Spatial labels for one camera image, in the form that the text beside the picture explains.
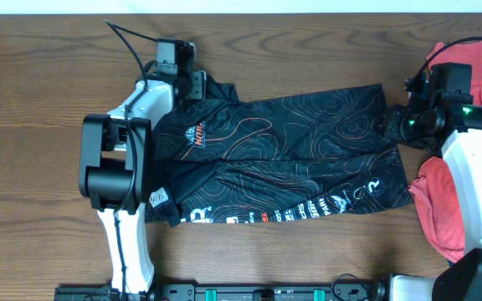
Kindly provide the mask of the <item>black orange-patterned jersey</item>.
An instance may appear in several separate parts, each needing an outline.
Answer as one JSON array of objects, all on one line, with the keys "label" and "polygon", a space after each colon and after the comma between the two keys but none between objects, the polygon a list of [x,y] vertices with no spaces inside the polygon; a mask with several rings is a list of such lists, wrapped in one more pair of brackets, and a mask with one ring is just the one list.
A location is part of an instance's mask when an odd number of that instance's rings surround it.
[{"label": "black orange-patterned jersey", "polygon": [[378,133],[380,84],[253,102],[210,82],[153,135],[148,222],[290,222],[369,214],[412,198],[394,142]]}]

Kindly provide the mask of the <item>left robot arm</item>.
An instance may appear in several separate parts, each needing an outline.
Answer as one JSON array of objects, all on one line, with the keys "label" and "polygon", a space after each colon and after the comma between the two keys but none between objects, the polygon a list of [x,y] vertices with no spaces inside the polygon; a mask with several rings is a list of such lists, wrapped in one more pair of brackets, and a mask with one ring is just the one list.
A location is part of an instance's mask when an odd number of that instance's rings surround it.
[{"label": "left robot arm", "polygon": [[203,99],[206,83],[203,71],[151,74],[138,79],[119,106],[83,120],[79,190],[96,210],[108,239],[113,276],[101,294],[108,300],[152,300],[158,295],[146,212],[160,210],[172,226],[182,219],[164,169],[152,161],[152,131],[176,101]]}]

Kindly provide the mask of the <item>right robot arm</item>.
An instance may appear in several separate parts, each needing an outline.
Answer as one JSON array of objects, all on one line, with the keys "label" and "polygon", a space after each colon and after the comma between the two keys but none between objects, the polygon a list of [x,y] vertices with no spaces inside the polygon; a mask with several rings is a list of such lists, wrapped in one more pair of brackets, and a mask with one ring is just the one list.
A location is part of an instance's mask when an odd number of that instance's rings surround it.
[{"label": "right robot arm", "polygon": [[464,224],[464,256],[436,278],[392,275],[374,300],[482,300],[482,107],[447,105],[413,111],[401,105],[382,117],[381,135],[439,149],[454,181]]}]

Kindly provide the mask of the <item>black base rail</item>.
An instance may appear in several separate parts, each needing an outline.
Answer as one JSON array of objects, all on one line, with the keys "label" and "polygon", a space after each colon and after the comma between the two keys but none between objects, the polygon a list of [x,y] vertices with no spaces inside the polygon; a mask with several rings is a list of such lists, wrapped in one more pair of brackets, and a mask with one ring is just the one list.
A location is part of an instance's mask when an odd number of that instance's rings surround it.
[{"label": "black base rail", "polygon": [[63,286],[54,290],[54,301],[334,301],[388,300],[390,284],[386,279],[359,279],[342,274],[330,284],[318,285],[199,285],[152,284],[147,292],[120,293],[108,285]]}]

